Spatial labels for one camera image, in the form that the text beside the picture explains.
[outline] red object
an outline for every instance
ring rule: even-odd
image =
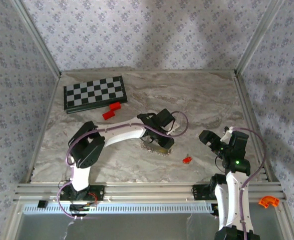
[[[184,164],[189,164],[190,162],[191,162],[191,160],[192,160],[192,158],[191,157],[186,157],[184,160],[182,160],[182,162],[184,163]]]
[[[279,205],[279,199],[274,196],[264,196],[259,201],[259,205],[262,205],[265,209],[268,208],[269,204],[277,207]]]
[[[115,111],[121,108],[121,105],[119,102],[115,102],[109,105],[109,108],[111,111]]]
[[[107,120],[109,118],[114,117],[115,116],[115,113],[113,111],[108,111],[108,112],[102,114],[102,116],[103,116],[104,120]]]

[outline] orange object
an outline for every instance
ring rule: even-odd
[[[268,208],[269,204],[277,207],[279,205],[279,199],[274,196],[264,196],[259,201],[259,205],[264,206],[265,209]]]
[[[184,164],[189,164],[190,162],[191,162],[191,160],[192,160],[192,158],[191,157],[186,157],[184,160],[182,160],[182,162],[184,163]]]
[[[121,108],[121,105],[119,102],[115,102],[109,105],[109,108],[111,111],[115,111]]]

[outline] gray marble table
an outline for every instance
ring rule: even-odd
[[[66,114],[63,86],[123,76],[128,102],[116,116],[104,121],[108,108]],[[33,183],[58,183],[70,176],[64,163],[67,142],[87,121],[97,125],[129,120],[139,113],[182,111],[190,125],[185,135],[175,139],[169,156],[163,157],[141,148],[140,139],[131,139],[108,146],[91,169],[90,182],[207,182],[219,172],[214,164],[215,154],[200,143],[204,129],[222,136],[225,126],[246,127],[239,97],[233,80],[217,74],[198,73],[134,73],[134,72],[74,72],[64,73],[58,84],[47,129],[38,154]],[[246,158],[251,172],[257,161],[253,144],[248,141]],[[182,160],[189,154],[190,164]]]

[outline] orange plastic part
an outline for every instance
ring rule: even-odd
[[[277,207],[279,205],[279,199],[274,196],[264,196],[259,201],[259,205],[264,206],[265,209],[268,208],[269,204]]]
[[[182,162],[184,163],[184,164],[189,164],[190,162],[191,162],[191,160],[192,160],[192,158],[191,157],[186,157],[184,160],[182,160]]]

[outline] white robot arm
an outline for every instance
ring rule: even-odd
[[[204,130],[199,139],[205,145],[210,143],[209,147],[223,160],[225,168],[225,175],[215,174],[208,185],[209,192],[214,192],[218,202],[219,231],[215,240],[243,240],[244,234],[248,240],[259,240],[259,236],[253,233],[250,219],[248,184],[242,188],[250,176],[249,161],[244,159],[248,135],[226,127],[222,138]]]
[[[109,129],[109,128],[114,128],[120,125],[128,124],[128,126],[125,126],[122,128],[116,128],[112,131],[99,132],[100,136],[105,138],[104,148],[111,144],[121,142],[127,139],[139,139],[143,137],[143,135],[146,132],[146,129],[139,125],[130,126],[132,123],[143,124],[143,122],[140,119],[135,117],[129,121],[116,123],[112,125],[104,125],[103,126],[104,129]],[[87,188],[89,186],[89,173],[90,173],[91,166],[86,168],[79,168],[76,166],[76,164],[74,164],[72,167],[73,167],[73,179],[72,179],[73,188],[77,192]]]
[[[174,139],[170,135],[171,131],[165,128],[167,126],[173,128],[174,123],[175,118],[167,109],[158,114],[139,114],[129,121],[110,125],[95,126],[92,121],[86,122],[68,143],[68,153],[71,155],[72,163],[69,163],[68,159],[66,163],[73,168],[70,179],[72,191],[77,194],[89,186],[91,166],[98,160],[103,148],[111,144],[149,136],[161,147],[171,148]]]

